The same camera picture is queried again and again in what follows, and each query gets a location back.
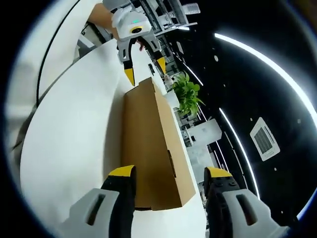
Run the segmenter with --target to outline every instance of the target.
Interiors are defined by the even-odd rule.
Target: air conditioning vent
[[[263,161],[280,152],[279,146],[263,118],[258,119],[250,136]]]

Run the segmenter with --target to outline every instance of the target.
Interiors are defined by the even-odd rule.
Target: black ceiling
[[[175,51],[175,42],[182,44],[186,64],[203,82],[200,98],[206,106],[202,109],[207,118],[216,118],[228,134],[249,189],[255,192],[250,172],[219,108],[226,112],[246,150],[261,199],[279,224],[290,224],[317,186],[315,124],[299,96],[279,74],[249,52],[216,39],[214,33],[251,46],[277,63],[306,92],[316,110],[317,64],[307,35],[286,5],[277,1],[192,2],[199,3],[201,14],[188,18],[198,25],[190,31],[175,30],[167,34],[167,40]],[[191,79],[198,83],[193,75]],[[264,162],[250,137],[259,117],[264,119],[281,150]],[[243,186],[241,170],[224,135],[219,145],[229,170]]]

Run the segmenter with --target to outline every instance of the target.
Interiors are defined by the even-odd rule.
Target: white tabletop
[[[152,62],[137,46],[132,59],[138,84],[151,76]],[[157,71],[153,79],[165,93]],[[130,89],[112,40],[69,68],[44,97],[25,137],[20,178],[25,199],[47,227],[63,222],[72,204],[120,166],[122,99]],[[205,237],[206,217],[182,145],[196,195],[182,208],[135,212],[132,237]]]

